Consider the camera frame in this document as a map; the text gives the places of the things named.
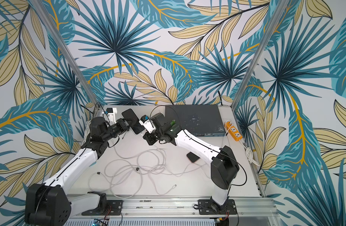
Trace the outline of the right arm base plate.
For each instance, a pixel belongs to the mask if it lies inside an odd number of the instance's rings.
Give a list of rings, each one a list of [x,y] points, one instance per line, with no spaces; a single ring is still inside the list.
[[[236,203],[233,199],[228,199],[220,206],[212,199],[200,199],[193,206],[200,215],[237,215]]]

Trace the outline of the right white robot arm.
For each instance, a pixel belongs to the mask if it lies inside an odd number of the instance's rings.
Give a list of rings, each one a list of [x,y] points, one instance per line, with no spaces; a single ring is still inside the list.
[[[210,208],[222,211],[227,206],[231,182],[236,178],[240,167],[230,147],[211,145],[182,129],[174,121],[161,124],[151,119],[140,120],[139,124],[147,131],[143,138],[152,146],[158,141],[171,143],[187,149],[210,167],[210,177],[214,191],[210,198]]]

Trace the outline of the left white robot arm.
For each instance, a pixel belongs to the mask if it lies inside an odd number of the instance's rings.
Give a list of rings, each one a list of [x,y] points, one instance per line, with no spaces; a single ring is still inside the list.
[[[41,184],[31,185],[26,194],[25,223],[34,226],[62,226],[75,215],[87,212],[105,214],[110,210],[106,194],[89,192],[75,199],[67,197],[72,185],[109,146],[109,140],[128,131],[129,122],[118,119],[109,125],[95,117],[86,129],[87,136],[78,153],[62,169]]]

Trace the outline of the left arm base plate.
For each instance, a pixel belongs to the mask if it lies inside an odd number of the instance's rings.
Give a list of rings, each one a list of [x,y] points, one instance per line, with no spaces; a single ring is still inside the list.
[[[123,200],[107,200],[97,208],[81,213],[82,216],[119,216],[122,211]]]

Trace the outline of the black phone light case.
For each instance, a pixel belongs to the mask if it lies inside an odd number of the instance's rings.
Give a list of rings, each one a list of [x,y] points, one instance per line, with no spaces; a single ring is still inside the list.
[[[129,123],[130,128],[136,135],[145,130],[145,128],[139,123],[137,115],[131,108],[123,111],[121,115]]]

